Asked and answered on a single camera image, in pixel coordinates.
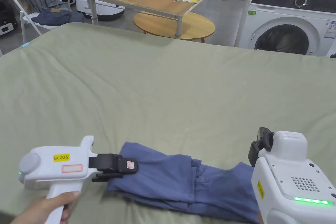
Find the metal table frame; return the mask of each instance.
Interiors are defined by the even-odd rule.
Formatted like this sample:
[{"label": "metal table frame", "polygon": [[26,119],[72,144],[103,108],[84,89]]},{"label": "metal table frame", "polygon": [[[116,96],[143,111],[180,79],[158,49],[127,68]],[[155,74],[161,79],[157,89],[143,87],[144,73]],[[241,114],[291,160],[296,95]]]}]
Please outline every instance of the metal table frame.
[{"label": "metal table frame", "polygon": [[[110,4],[115,4],[115,5],[122,5],[124,7],[135,9],[135,10],[137,10],[139,12],[145,11],[145,12],[150,12],[150,13],[153,13],[153,14],[160,15],[162,17],[174,19],[174,20],[177,21],[175,38],[179,39],[180,36],[181,36],[181,26],[182,26],[182,17],[183,17],[183,15],[182,16],[177,16],[177,15],[174,15],[174,14],[170,14],[170,13],[166,13],[166,12],[158,11],[158,10],[153,10],[153,9],[150,9],[150,8],[135,6],[135,5],[132,5],[132,4],[127,4],[127,3],[120,3],[120,1],[115,1],[115,0],[98,0],[98,1],[106,2],[106,3],[110,3]],[[197,3],[195,3],[185,14],[187,14],[192,9],[194,9],[202,1],[203,0],[199,0]],[[91,17],[92,24],[93,25],[98,25],[96,0],[87,0],[87,2],[89,4],[89,8],[92,10],[92,17]]]}]

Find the white label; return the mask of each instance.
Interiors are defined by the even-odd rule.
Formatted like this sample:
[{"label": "white label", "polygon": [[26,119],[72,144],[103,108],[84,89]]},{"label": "white label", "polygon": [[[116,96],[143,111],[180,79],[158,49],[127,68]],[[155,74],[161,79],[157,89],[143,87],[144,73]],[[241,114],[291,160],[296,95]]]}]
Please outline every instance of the white label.
[{"label": "white label", "polygon": [[132,170],[134,170],[134,162],[127,161],[127,162],[126,162],[126,167],[127,167],[128,169],[132,169]]},{"label": "white label", "polygon": [[336,21],[332,21],[329,25],[328,30],[326,31],[325,38],[335,39],[336,38]]},{"label": "white label", "polygon": [[67,165],[62,166],[62,173],[69,173],[69,172],[82,172],[83,165]]}]

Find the blue cloth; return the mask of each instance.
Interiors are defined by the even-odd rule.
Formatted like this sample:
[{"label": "blue cloth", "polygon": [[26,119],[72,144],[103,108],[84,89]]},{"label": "blue cloth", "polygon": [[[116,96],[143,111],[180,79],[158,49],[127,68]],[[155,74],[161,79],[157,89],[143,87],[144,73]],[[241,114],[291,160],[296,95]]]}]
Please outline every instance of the blue cloth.
[{"label": "blue cloth", "polygon": [[40,25],[61,26],[72,22],[83,23],[84,15],[82,13],[63,9],[59,12],[53,12],[51,9],[47,9],[43,10],[37,17],[33,17],[31,20],[39,23]]},{"label": "blue cloth", "polygon": [[111,179],[108,191],[165,209],[258,223],[251,185],[253,167],[239,163],[230,170],[202,165],[186,155],[165,155],[125,142],[124,157],[138,161],[138,172]]}]

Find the green led light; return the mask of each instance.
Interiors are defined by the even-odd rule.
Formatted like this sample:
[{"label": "green led light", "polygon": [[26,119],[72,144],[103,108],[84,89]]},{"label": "green led light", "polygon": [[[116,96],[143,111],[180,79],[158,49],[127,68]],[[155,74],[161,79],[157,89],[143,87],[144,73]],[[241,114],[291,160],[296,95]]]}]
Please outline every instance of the green led light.
[{"label": "green led light", "polygon": [[297,201],[306,201],[306,202],[312,202],[317,204],[324,204],[324,205],[334,205],[333,202],[325,201],[325,200],[317,200],[317,199],[309,199],[309,198],[298,198],[294,197]]}]

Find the washing machine door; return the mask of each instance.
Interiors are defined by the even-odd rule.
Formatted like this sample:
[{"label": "washing machine door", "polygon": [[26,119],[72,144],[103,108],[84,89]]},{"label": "washing machine door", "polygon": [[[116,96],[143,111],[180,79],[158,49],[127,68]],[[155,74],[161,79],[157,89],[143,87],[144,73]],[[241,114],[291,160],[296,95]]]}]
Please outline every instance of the washing machine door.
[{"label": "washing machine door", "polygon": [[252,33],[248,47],[296,54],[316,54],[320,37],[311,23],[298,17],[270,20]]},{"label": "washing machine door", "polygon": [[265,31],[256,41],[254,49],[283,53],[307,54],[309,40],[301,28],[278,25]]}]

